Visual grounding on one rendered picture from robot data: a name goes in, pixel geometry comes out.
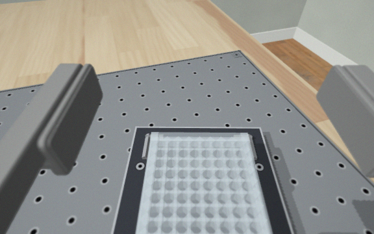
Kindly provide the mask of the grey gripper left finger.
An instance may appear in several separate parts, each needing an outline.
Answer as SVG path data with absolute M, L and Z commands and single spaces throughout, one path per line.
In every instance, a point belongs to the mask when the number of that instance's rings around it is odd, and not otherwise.
M 68 175 L 103 92 L 91 64 L 59 64 L 0 141 L 0 234 L 41 169 Z

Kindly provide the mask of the clear well plate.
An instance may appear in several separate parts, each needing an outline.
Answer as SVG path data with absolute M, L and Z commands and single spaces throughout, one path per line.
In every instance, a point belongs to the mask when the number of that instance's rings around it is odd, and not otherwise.
M 151 132 L 135 234 L 273 234 L 248 133 Z

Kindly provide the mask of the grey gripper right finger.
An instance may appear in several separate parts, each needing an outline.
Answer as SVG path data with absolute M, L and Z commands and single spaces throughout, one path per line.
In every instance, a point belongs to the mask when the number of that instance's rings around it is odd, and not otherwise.
M 335 65 L 316 99 L 366 177 L 374 177 L 374 72 Z

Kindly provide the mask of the grey perforated base plate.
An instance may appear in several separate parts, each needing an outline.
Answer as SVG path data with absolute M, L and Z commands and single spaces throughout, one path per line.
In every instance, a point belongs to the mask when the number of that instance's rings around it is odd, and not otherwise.
M 6 234 L 111 234 L 135 127 L 261 127 L 294 234 L 374 234 L 374 182 L 240 50 L 96 75 L 72 171 L 41 169 Z

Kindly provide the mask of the black plate nest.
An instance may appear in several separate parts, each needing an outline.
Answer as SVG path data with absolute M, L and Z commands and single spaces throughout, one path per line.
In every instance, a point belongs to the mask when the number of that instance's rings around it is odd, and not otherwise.
M 135 127 L 111 234 L 135 234 L 151 132 L 248 133 L 273 234 L 294 234 L 261 127 Z

